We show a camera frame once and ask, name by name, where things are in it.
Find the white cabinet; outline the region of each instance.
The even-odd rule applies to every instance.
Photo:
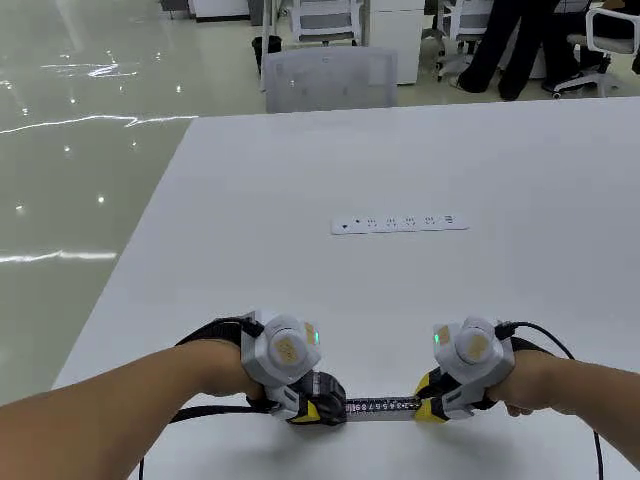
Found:
[[[398,83],[416,83],[424,0],[370,0],[365,44],[398,53]]]
[[[249,15],[247,0],[192,0],[196,17],[228,17]]]

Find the black trash bin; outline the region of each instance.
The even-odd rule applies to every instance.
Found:
[[[256,54],[256,62],[258,63],[258,73],[262,73],[262,37],[256,37],[251,41],[251,46]],[[282,39],[277,35],[269,35],[268,53],[276,53],[282,51]]]

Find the person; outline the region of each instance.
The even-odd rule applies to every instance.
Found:
[[[640,375],[539,351],[515,355],[492,399],[514,416],[545,408],[577,415],[640,469]],[[148,355],[1,407],[0,476],[125,479],[192,396],[240,392],[264,394],[233,344],[197,340]]]
[[[498,90],[503,100],[516,100],[527,84],[533,64],[559,0],[494,0],[487,29],[476,54],[453,86],[471,93],[484,92],[498,67],[509,38],[520,21],[520,29]]]
[[[614,12],[630,15],[640,14],[640,0],[626,0],[621,6],[611,8]],[[598,66],[602,62],[603,54],[591,52],[588,48],[580,49],[580,63],[573,54],[573,45],[567,42],[567,35],[579,33],[586,35],[586,12],[553,15],[542,38],[545,63],[547,67],[546,79],[542,88],[553,92],[554,87],[561,82],[577,78],[581,70]],[[634,24],[605,15],[593,17],[593,32],[596,36],[616,39],[633,38]]]

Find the white tabletop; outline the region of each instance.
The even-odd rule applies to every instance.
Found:
[[[435,365],[432,325],[468,314],[537,321],[578,358],[640,370],[638,112],[639,98],[621,98],[195,120],[57,385],[255,308],[316,323],[319,367],[350,396],[410,393]],[[329,233],[337,216],[407,211],[456,212],[471,228]],[[637,478],[604,453],[606,478]],[[497,407],[446,425],[332,430],[193,420],[162,434],[145,478],[588,480],[596,469],[578,419]]]

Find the forearm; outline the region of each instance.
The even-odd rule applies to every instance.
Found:
[[[640,375],[562,360],[554,385],[554,408],[582,418],[640,469]]]
[[[82,383],[0,409],[3,479],[119,479],[135,467],[177,410],[203,391],[202,367],[221,382],[235,347],[197,345],[154,353]]]

